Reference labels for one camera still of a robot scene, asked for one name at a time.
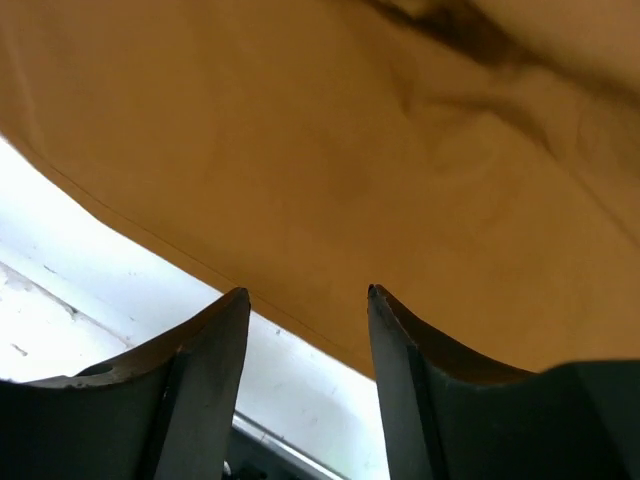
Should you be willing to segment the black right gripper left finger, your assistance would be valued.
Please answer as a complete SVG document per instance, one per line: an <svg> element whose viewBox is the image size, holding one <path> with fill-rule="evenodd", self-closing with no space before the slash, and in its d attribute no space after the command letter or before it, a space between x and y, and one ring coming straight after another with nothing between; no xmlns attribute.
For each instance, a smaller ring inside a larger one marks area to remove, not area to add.
<svg viewBox="0 0 640 480"><path fill-rule="evenodd" d="M72 376L1 385L5 479L219 479L243 370L248 292Z"/></svg>

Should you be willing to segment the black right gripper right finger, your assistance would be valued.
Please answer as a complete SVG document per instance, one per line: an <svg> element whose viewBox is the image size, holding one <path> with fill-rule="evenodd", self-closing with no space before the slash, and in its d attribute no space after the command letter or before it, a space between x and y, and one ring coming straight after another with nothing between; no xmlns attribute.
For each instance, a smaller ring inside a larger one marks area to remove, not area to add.
<svg viewBox="0 0 640 480"><path fill-rule="evenodd" d="M635 479L639 364L579 361L533 373L493 360L368 291L394 479Z"/></svg>

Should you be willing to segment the brown trousers with striped trim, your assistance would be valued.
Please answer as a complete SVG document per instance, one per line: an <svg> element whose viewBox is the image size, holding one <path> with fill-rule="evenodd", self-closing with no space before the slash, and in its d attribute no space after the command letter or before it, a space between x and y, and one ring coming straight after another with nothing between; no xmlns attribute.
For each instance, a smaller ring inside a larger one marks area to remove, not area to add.
<svg viewBox="0 0 640 480"><path fill-rule="evenodd" d="M635 1L5 1L1 133L363 373L374 283L530 370L639 354Z"/></svg>

